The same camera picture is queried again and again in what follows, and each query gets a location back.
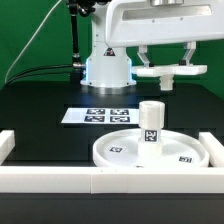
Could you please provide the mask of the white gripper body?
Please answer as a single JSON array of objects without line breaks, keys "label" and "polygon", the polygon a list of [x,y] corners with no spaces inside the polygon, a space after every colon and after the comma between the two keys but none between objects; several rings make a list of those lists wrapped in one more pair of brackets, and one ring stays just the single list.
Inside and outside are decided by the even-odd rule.
[{"label": "white gripper body", "polygon": [[105,42],[131,47],[224,39],[224,0],[112,0]]}]

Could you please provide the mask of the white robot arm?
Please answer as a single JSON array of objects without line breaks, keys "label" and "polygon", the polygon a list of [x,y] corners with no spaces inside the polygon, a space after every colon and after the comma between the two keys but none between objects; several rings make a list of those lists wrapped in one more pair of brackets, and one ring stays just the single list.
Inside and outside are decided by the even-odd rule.
[{"label": "white robot arm", "polygon": [[[170,91],[174,76],[207,71],[190,63],[198,41],[224,39],[224,0],[106,0],[94,8],[92,53],[81,83],[102,93],[134,86],[133,75],[158,77]],[[185,45],[180,62],[150,64],[148,46],[174,43]]]}]

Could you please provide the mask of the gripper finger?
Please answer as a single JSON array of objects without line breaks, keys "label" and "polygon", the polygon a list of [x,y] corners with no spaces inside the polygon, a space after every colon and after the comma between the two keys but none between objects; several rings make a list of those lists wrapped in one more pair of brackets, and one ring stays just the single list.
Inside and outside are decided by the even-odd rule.
[{"label": "gripper finger", "polygon": [[183,58],[179,61],[179,65],[180,66],[185,66],[185,65],[189,65],[190,64],[190,60],[193,56],[193,54],[196,51],[196,42],[192,41],[192,42],[186,42],[184,44],[184,56]]},{"label": "gripper finger", "polygon": [[148,53],[148,47],[146,45],[141,45],[138,47],[137,55],[140,58],[140,60],[142,61],[143,65],[145,67],[152,67],[153,64],[147,57],[147,53]]}]

